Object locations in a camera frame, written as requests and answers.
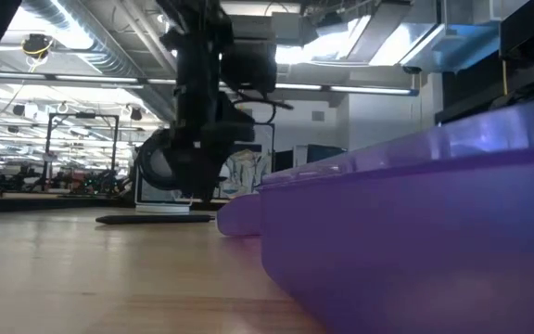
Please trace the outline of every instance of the ductwork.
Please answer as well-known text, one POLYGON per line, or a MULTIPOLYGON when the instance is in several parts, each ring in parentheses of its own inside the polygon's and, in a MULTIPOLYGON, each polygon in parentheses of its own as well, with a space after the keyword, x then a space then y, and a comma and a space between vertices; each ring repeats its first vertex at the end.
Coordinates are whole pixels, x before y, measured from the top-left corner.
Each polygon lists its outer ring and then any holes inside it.
MULTIPOLYGON (((78 39, 82 37, 89 50, 98 52, 92 55, 81 55, 102 74, 114 77, 145 77, 144 72, 119 46, 102 24, 92 15, 81 1, 78 0, 23 0, 22 8, 41 19, 45 19, 61 32, 71 32, 78 39)), ((144 86, 143 89, 131 91, 139 96, 156 116, 165 122, 174 120, 172 110, 172 93, 164 88, 144 86)))

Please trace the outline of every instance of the desk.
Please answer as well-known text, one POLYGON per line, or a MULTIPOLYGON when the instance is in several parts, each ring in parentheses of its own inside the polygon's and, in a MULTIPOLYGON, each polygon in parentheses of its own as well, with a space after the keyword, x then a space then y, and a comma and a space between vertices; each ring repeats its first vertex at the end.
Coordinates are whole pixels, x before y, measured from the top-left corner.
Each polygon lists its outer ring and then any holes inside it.
POLYGON ((324 333, 214 223, 98 225, 133 210, 0 213, 0 333, 324 333))

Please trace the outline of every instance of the wall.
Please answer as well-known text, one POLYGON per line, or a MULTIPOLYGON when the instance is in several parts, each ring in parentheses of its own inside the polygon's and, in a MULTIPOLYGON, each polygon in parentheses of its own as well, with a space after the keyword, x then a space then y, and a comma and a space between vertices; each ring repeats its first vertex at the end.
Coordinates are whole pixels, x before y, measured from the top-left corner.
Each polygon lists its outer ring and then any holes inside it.
POLYGON ((441 76, 430 74, 419 96, 349 95, 339 108, 337 141, 347 138, 347 149, 354 150, 428 129, 442 109, 441 92, 441 76))
MULTIPOLYGON (((337 110, 324 101, 286 101, 293 110, 278 109, 275 124, 275 151, 292 149, 296 145, 328 145, 338 147, 337 110), (324 111, 324 121, 314 122, 313 111, 324 111)), ((252 109, 257 122, 266 122, 272 115, 272 107, 258 103, 246 103, 244 109, 252 109)), ((271 149, 271 128, 256 126, 256 143, 263 149, 271 149)))

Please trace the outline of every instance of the black mat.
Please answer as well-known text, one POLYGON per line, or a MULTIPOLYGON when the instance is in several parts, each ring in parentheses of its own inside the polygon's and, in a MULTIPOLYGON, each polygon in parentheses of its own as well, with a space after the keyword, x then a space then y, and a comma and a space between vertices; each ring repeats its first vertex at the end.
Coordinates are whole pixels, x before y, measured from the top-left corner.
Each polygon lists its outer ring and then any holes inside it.
POLYGON ((175 224, 207 223, 213 217, 208 214, 149 214, 149 215, 110 215, 96 218, 98 223, 106 225, 127 224, 175 224))

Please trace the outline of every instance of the wooden tabletop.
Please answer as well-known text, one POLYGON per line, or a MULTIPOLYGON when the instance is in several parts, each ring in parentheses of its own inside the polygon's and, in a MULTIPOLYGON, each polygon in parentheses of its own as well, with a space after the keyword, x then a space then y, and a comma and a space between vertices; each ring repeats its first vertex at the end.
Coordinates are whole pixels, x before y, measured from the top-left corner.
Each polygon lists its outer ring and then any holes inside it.
POLYGON ((0 213, 0 334, 323 330, 214 223, 105 226, 131 210, 0 213))

